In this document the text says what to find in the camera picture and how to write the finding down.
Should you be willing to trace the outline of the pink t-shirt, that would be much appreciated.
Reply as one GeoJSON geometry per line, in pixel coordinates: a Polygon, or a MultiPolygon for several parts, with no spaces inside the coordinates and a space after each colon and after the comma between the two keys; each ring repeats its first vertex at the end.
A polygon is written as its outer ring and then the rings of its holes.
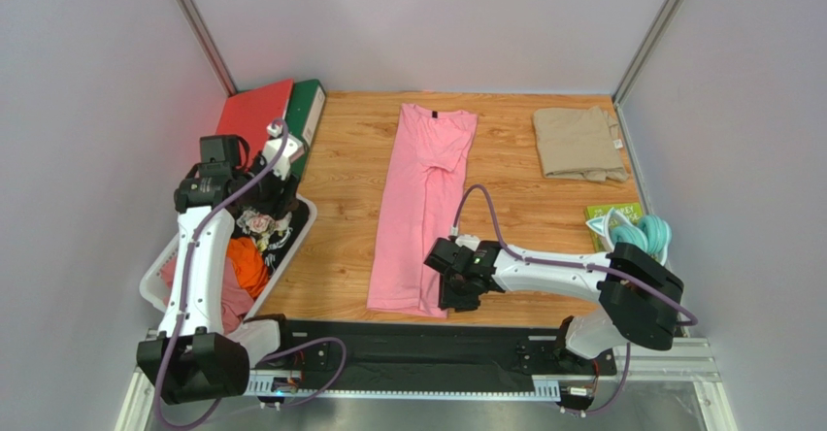
{"type": "Polygon", "coordinates": [[[447,317],[439,306],[440,276],[424,261],[453,224],[478,122],[467,111],[401,105],[380,203],[369,310],[447,317]]]}

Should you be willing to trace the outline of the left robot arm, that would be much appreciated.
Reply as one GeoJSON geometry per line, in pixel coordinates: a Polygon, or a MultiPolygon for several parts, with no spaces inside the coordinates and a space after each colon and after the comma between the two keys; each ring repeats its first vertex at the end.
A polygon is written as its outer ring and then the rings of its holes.
{"type": "Polygon", "coordinates": [[[292,162],[304,147],[282,131],[259,153],[263,168],[247,173],[242,154],[248,145],[236,135],[204,137],[201,160],[174,193],[178,252],[171,293],[155,339],[138,344],[137,364],[155,386],[160,401],[177,405],[240,396],[251,369],[281,345],[283,321],[265,316],[224,329],[221,296],[226,251],[235,205],[265,196],[263,182],[282,191],[292,162]]]}

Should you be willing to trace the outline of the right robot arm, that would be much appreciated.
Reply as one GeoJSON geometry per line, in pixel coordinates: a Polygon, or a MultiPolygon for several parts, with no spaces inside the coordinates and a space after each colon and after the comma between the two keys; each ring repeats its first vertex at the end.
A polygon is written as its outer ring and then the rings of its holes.
{"type": "Polygon", "coordinates": [[[474,311],[488,292],[544,292],[596,304],[560,325],[562,349],[578,358],[624,344],[667,351],[679,328],[682,280],[631,244],[565,254],[459,236],[437,239],[424,264],[439,276],[443,310],[474,311]]]}

